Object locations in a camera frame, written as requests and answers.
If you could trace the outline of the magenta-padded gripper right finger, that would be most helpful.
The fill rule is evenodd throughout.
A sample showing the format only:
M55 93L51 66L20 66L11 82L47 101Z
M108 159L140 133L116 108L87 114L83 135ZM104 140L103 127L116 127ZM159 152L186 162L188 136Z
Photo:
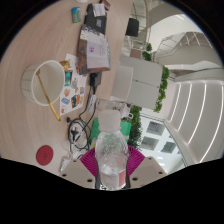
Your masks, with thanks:
M129 149L127 162L128 186L140 188L166 176L166 172L152 157L145 157L132 146Z

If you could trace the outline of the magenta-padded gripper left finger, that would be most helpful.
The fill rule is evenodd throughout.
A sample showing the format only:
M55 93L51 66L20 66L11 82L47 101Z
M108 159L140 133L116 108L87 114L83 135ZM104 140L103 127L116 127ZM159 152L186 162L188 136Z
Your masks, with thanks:
M61 177L84 188L95 189L98 165L94 150L86 152L80 159L72 159L62 170Z

